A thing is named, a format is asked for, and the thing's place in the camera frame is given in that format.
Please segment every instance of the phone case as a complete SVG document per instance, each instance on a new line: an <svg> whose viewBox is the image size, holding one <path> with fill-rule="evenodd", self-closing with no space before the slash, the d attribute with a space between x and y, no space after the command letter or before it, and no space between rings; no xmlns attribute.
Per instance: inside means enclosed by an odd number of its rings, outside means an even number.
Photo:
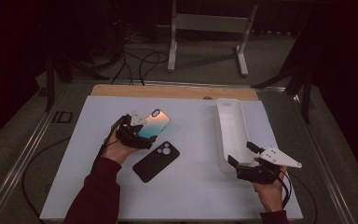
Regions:
<svg viewBox="0 0 358 224"><path fill-rule="evenodd" d="M179 154L179 151L166 141L133 165L132 170L147 183L178 158Z"/></svg>
<svg viewBox="0 0 358 224"><path fill-rule="evenodd" d="M170 123L170 118L160 109L156 109L147 116L146 124L144 124L144 127L138 132L138 135L145 138L157 136L165 129L168 123Z"/></svg>

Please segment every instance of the white table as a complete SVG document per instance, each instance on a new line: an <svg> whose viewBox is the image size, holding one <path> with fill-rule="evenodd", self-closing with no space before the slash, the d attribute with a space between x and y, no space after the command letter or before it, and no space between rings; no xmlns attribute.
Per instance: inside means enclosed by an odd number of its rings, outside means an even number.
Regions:
<svg viewBox="0 0 358 224"><path fill-rule="evenodd" d="M276 146L260 101L242 102L250 140L261 147ZM121 186L120 220L240 220L259 218L263 207L253 186L235 174L221 172L213 113L214 100L89 96L41 213L42 219L64 219L111 124L138 111L147 115L159 108L171 123L152 149L170 141L180 156L150 182L131 169L147 155L130 155L118 173ZM293 193L286 205L291 219L302 218Z"/></svg>

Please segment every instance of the human hand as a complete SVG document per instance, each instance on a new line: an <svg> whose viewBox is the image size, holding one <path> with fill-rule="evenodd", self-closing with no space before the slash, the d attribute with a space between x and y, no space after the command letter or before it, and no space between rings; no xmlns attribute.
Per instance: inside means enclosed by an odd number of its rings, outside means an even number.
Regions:
<svg viewBox="0 0 358 224"><path fill-rule="evenodd" d="M281 166L280 179L283 179L284 173L287 171L286 166ZM258 198L263 204L266 212L277 212L283 210L282 206L282 184L279 180L275 180L272 184L252 183Z"/></svg>
<svg viewBox="0 0 358 224"><path fill-rule="evenodd" d="M103 150L101 157L115 161L118 164L122 164L132 152L138 150L138 148L124 146L120 140L116 138L116 129L114 129L109 138L105 140L105 145L107 147Z"/></svg>

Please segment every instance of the wooden board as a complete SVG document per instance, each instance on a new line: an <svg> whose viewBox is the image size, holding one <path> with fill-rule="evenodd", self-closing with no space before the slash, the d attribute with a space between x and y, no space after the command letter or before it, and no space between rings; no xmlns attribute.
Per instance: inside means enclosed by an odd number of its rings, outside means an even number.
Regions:
<svg viewBox="0 0 358 224"><path fill-rule="evenodd" d="M96 85L91 95L96 96L133 96L203 99L211 97L232 98L244 101L258 100L254 90L249 88L215 88L215 87L184 87L184 86L132 86L132 85Z"/></svg>

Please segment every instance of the metal stand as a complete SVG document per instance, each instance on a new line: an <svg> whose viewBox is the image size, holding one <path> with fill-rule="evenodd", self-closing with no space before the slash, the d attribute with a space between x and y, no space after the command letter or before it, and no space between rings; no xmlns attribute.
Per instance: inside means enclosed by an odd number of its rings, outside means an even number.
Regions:
<svg viewBox="0 0 358 224"><path fill-rule="evenodd" d="M312 83L312 72L307 66L296 66L287 71L281 71L276 77L264 81L262 83L251 85L254 89L265 89L266 87L280 81L286 77L292 77L289 84L287 84L284 92L287 95L296 95L303 88L303 95L301 99L301 114L307 123L310 123L309 108L310 108L310 86Z"/></svg>
<svg viewBox="0 0 358 224"><path fill-rule="evenodd" d="M175 70L177 48L175 36L177 29L216 31L243 34L243 39L240 45L236 47L236 51L238 62L240 64L241 75L247 77L248 68L246 66L245 57L243 56L243 51L252 29L256 11L257 5L253 5L248 18L179 14L176 13L176 0L172 0L171 47L168 60L168 71L173 72Z"/></svg>
<svg viewBox="0 0 358 224"><path fill-rule="evenodd" d="M109 79L109 77L101 76L100 74L93 71L92 69L89 69L85 65L71 59L67 55L59 52L54 52L50 49L47 55L46 96L48 97L48 102L45 109L45 111L47 112L51 109L51 106L54 104L55 100L54 73L57 73L61 82L69 83L72 81L73 77L68 64L71 64L74 68L82 70L85 74L90 77L93 77L94 79Z"/></svg>

